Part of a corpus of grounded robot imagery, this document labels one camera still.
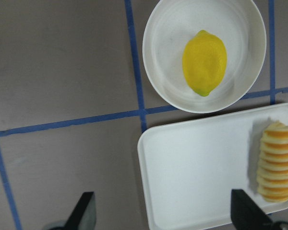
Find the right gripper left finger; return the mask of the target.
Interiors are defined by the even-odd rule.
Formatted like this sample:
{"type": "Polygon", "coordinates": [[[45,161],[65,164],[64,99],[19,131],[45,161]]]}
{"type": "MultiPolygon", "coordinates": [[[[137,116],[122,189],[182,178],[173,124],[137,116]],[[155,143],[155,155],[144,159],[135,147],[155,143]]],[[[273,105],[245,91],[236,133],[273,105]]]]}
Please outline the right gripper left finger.
{"type": "Polygon", "coordinates": [[[96,200],[94,192],[84,192],[71,215],[64,230],[94,230],[96,226],[96,200]]]}

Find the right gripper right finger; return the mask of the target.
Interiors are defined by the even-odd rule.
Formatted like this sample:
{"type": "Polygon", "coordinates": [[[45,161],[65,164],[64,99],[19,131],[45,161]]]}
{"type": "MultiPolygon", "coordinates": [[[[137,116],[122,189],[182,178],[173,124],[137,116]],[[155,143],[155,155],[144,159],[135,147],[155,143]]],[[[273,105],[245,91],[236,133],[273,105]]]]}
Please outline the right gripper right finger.
{"type": "Polygon", "coordinates": [[[243,189],[231,190],[231,221],[237,230],[269,230],[273,223],[243,189]]]}

